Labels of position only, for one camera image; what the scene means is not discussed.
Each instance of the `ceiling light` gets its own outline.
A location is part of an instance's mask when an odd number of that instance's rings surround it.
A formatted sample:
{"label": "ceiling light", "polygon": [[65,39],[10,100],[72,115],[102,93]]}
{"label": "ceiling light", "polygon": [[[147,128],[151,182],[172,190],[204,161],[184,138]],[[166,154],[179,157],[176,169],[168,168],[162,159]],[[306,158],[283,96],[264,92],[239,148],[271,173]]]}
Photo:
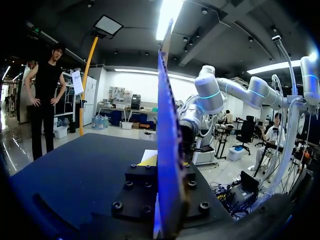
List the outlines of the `ceiling light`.
{"label": "ceiling light", "polygon": [[201,9],[201,11],[202,11],[202,14],[204,14],[204,15],[208,14],[208,9],[205,8],[205,7],[203,7],[203,8]]}
{"label": "ceiling light", "polygon": [[[157,71],[145,71],[145,70],[137,70],[137,69],[114,69],[116,72],[124,72],[124,73],[139,73],[139,74],[152,74],[152,75],[158,75]],[[195,79],[191,77],[186,77],[186,76],[179,76],[179,75],[174,75],[171,73],[168,73],[168,76],[171,78],[175,79],[182,79],[182,80],[187,80],[194,82]]]}
{"label": "ceiling light", "polygon": [[317,55],[316,52],[313,52],[313,53],[311,53],[311,54],[309,55],[309,60],[310,60],[311,62],[315,62],[315,61],[317,60],[317,58],[318,58],[318,55]]}
{"label": "ceiling light", "polygon": [[158,22],[158,29],[156,31],[156,39],[164,40],[165,35],[167,33],[170,20],[173,20],[171,33],[175,28],[180,10],[182,5],[184,4],[184,0],[163,0],[162,6],[160,9],[160,16]]}
{"label": "ceiling light", "polygon": [[[292,64],[292,67],[300,67],[300,60],[291,61],[291,64]],[[289,63],[287,61],[255,68],[247,72],[252,75],[252,74],[258,74],[258,73],[263,73],[267,71],[277,70],[277,69],[286,69],[286,68],[289,68]]]}
{"label": "ceiling light", "polygon": [[117,32],[122,29],[124,26],[121,25],[119,22],[103,15],[98,19],[98,21],[94,25],[95,28],[101,30],[111,36],[117,34]]}
{"label": "ceiling light", "polygon": [[2,80],[5,79],[5,76],[7,75],[7,73],[9,72],[9,69],[11,68],[11,66],[8,66],[8,68],[5,70],[3,76],[2,76]]}

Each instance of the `white cabinet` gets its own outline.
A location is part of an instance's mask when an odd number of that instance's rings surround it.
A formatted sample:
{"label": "white cabinet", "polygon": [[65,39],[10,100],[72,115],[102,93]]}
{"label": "white cabinet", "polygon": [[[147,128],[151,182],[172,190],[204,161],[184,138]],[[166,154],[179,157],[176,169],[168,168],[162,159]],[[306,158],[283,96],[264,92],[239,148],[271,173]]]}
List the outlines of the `white cabinet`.
{"label": "white cabinet", "polygon": [[83,110],[83,125],[91,124],[92,117],[94,113],[94,106],[93,105],[84,105]]}
{"label": "white cabinet", "polygon": [[83,104],[83,125],[91,124],[92,117],[94,116],[94,104],[96,96],[96,86],[97,80],[92,77],[87,77],[84,90],[84,100],[86,102]]}

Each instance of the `man's hand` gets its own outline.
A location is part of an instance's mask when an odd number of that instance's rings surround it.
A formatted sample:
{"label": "man's hand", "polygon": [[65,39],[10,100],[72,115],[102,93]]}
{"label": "man's hand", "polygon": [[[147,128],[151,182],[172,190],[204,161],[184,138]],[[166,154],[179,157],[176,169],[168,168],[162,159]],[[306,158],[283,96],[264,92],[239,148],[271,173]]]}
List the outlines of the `man's hand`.
{"label": "man's hand", "polygon": [[60,100],[60,98],[55,97],[55,98],[52,98],[50,102],[51,102],[51,104],[54,106],[54,105],[56,105],[56,104],[59,102],[59,100]]}
{"label": "man's hand", "polygon": [[34,105],[35,107],[39,107],[41,105],[40,99],[38,99],[38,98],[31,97],[30,101],[31,101],[32,105]]}

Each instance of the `white paper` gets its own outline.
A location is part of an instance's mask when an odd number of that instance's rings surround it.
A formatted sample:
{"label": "white paper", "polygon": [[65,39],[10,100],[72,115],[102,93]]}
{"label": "white paper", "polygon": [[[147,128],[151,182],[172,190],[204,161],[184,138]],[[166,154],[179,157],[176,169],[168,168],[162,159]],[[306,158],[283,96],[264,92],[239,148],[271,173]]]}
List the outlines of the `white paper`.
{"label": "white paper", "polygon": [[150,150],[150,149],[144,150],[144,154],[142,156],[141,163],[144,162],[145,160],[148,160],[152,156],[157,155],[157,154],[158,154],[158,150]]}
{"label": "white paper", "polygon": [[74,94],[75,95],[82,94],[84,92],[84,88],[82,87],[80,71],[75,71],[72,73],[72,82],[74,87]]}

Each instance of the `black t-shirt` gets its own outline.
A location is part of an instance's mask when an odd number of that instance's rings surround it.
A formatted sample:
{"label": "black t-shirt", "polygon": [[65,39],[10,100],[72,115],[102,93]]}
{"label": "black t-shirt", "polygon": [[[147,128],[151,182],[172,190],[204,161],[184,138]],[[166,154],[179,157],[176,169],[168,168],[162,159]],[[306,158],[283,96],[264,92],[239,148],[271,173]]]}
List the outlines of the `black t-shirt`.
{"label": "black t-shirt", "polygon": [[38,64],[38,72],[35,77],[35,98],[40,99],[42,104],[50,103],[55,96],[55,91],[62,69],[48,62]]}

